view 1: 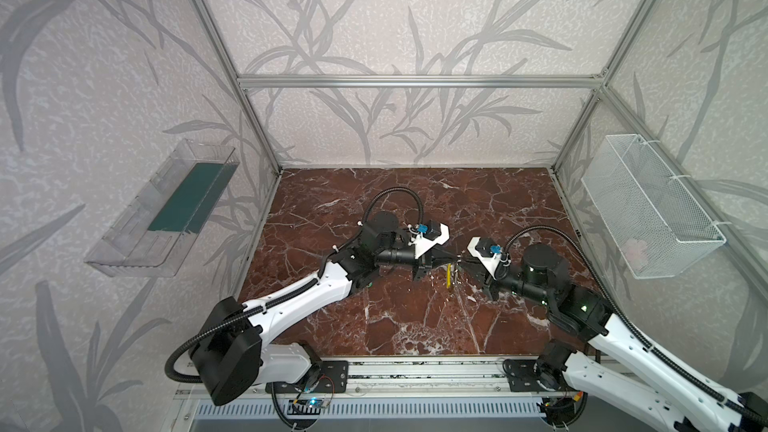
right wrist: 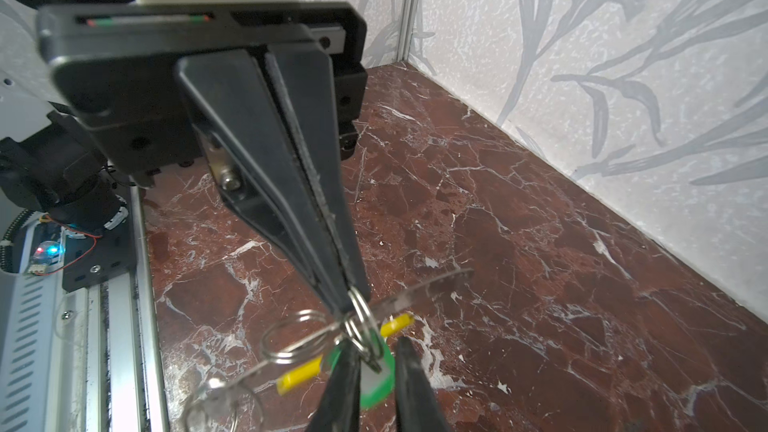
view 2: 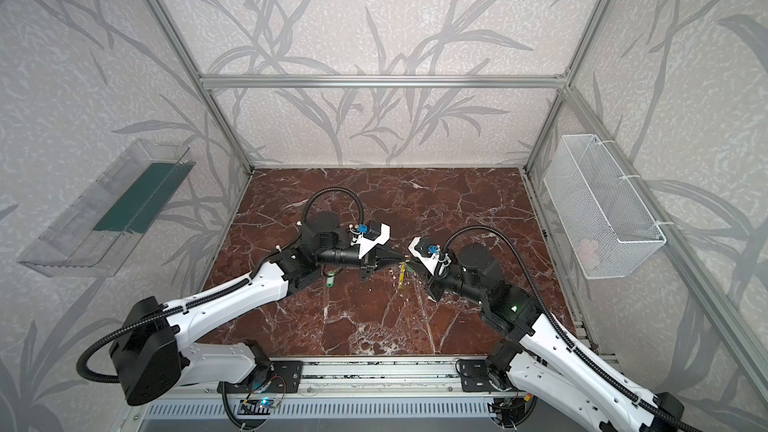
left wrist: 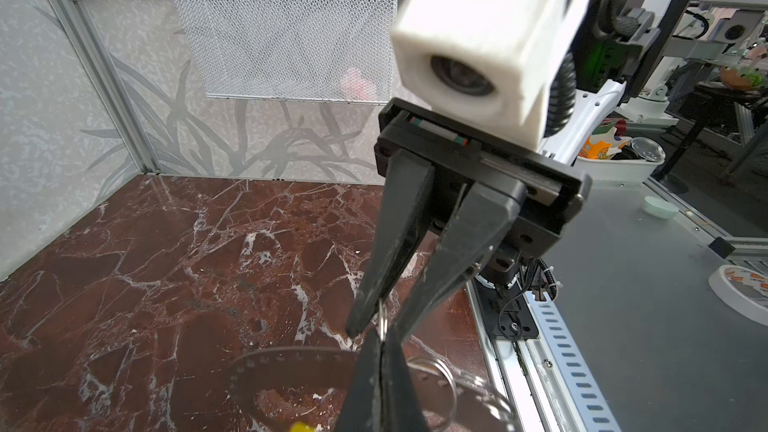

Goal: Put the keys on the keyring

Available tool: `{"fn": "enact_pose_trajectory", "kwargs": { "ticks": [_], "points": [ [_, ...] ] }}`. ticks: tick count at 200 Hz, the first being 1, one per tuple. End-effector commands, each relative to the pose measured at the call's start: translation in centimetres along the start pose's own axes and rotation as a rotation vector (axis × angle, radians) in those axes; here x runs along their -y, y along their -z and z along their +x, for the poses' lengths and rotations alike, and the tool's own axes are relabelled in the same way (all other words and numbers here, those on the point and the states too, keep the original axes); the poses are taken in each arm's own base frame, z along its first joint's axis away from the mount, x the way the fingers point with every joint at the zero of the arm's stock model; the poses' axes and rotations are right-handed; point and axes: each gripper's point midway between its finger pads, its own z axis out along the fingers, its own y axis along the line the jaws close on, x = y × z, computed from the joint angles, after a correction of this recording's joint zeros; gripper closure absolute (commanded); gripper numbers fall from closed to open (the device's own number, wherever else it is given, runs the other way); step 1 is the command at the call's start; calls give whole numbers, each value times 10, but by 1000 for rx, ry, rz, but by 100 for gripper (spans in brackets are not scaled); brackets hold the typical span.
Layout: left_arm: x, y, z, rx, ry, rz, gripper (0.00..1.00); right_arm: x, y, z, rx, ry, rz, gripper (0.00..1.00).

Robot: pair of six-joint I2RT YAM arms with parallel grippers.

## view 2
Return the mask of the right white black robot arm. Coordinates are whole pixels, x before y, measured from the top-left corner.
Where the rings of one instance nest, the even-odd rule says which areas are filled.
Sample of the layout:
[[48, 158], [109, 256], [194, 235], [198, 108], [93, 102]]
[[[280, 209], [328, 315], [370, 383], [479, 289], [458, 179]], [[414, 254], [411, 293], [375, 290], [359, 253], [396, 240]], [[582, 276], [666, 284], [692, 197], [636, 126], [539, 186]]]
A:
[[455, 293], [479, 306], [481, 320], [502, 335], [486, 359], [495, 387], [530, 393], [590, 431], [692, 430], [681, 401], [609, 366], [555, 318], [534, 284], [523, 289], [506, 281], [485, 245], [454, 251], [416, 237], [409, 251], [434, 300]]

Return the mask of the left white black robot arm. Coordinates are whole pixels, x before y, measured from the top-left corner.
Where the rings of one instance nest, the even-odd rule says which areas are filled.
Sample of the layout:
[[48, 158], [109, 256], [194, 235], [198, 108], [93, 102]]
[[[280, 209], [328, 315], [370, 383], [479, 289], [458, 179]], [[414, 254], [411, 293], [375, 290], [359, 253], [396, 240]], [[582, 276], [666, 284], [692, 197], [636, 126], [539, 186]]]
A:
[[312, 215], [314, 202], [332, 191], [327, 187], [313, 194], [296, 236], [265, 255], [251, 271], [167, 303], [155, 297], [137, 302], [120, 328], [81, 353], [76, 373], [89, 382], [119, 384], [131, 406], [152, 402], [178, 386], [237, 384], [267, 374], [271, 362], [257, 344], [205, 345], [200, 338], [312, 285], [327, 266], [356, 269], [361, 280], [367, 280], [407, 259], [388, 247], [390, 226], [366, 220], [362, 201], [348, 188], [338, 191], [355, 203], [355, 224], [344, 227], [329, 211]]

